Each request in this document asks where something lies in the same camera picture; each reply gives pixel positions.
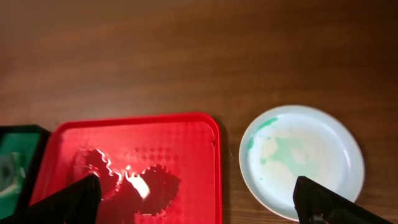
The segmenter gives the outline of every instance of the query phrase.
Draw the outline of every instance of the dark red stain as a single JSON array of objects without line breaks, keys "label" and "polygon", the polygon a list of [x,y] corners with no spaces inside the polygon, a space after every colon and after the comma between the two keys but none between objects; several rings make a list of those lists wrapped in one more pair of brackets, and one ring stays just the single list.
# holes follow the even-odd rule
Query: dark red stain
[{"label": "dark red stain", "polygon": [[119,180],[119,175],[111,169],[111,164],[106,167],[108,160],[110,158],[101,151],[92,150],[85,155],[83,167],[74,166],[74,169],[83,169],[84,174],[96,174],[99,177],[103,200],[98,208],[96,223],[134,223],[136,213],[159,214],[177,196],[180,179],[165,167],[150,166],[139,174],[149,188],[149,195],[142,199],[137,189],[127,180],[127,170],[122,171]]}]

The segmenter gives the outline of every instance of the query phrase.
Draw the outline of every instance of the red plastic tray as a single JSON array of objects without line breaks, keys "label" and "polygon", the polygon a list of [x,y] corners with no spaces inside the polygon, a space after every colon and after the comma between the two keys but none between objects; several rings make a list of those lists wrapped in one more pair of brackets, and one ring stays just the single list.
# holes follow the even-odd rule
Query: red plastic tray
[{"label": "red plastic tray", "polygon": [[220,142],[216,121],[203,113],[65,123],[50,137],[30,204],[76,181],[70,178],[76,155],[94,147],[112,158],[112,169],[130,165],[140,174],[160,165],[180,179],[167,208],[155,215],[137,212],[130,222],[221,224]]}]

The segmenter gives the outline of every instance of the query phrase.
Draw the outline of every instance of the table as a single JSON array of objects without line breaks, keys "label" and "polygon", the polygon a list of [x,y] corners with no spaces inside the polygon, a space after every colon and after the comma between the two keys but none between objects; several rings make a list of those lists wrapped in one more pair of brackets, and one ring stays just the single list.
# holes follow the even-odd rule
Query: table
[{"label": "table", "polygon": [[279,105],[358,140],[357,203],[398,222],[398,2],[2,0],[0,123],[204,111],[223,130],[224,223],[291,223],[250,194],[239,143]]}]

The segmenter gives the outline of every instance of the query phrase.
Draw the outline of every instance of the white object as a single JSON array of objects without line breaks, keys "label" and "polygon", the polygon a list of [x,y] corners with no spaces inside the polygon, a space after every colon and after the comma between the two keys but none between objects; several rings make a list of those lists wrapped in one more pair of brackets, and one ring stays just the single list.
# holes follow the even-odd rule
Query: white object
[{"label": "white object", "polygon": [[307,106],[280,106],[258,116],[239,148],[243,179],[270,211],[298,221],[293,191],[304,175],[354,202],[364,162],[351,133],[332,116]]}]

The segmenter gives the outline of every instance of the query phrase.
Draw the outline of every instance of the green stain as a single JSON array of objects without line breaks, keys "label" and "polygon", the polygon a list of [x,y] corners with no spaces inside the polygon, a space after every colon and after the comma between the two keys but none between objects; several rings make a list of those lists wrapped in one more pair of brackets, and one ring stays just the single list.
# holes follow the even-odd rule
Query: green stain
[{"label": "green stain", "polygon": [[256,131],[253,133],[253,135],[250,137],[250,140],[248,142],[248,150],[250,150],[251,148],[253,148],[254,145],[254,137],[256,137],[257,132],[262,129],[265,128],[266,126],[270,126],[273,122],[277,121],[278,118],[271,118],[268,119],[266,122],[262,123],[257,129]]},{"label": "green stain", "polygon": [[267,163],[267,159],[266,158],[261,158],[260,159],[260,163],[261,163],[261,165],[264,166]]},{"label": "green stain", "polygon": [[[318,173],[317,164],[311,161],[308,154],[303,152],[303,144],[299,139],[284,139],[275,138],[278,145],[276,152],[269,157],[273,161],[279,161],[286,165],[292,171],[295,177],[306,174],[309,177],[314,177]],[[293,156],[293,151],[304,153],[306,164],[299,164]]]}]

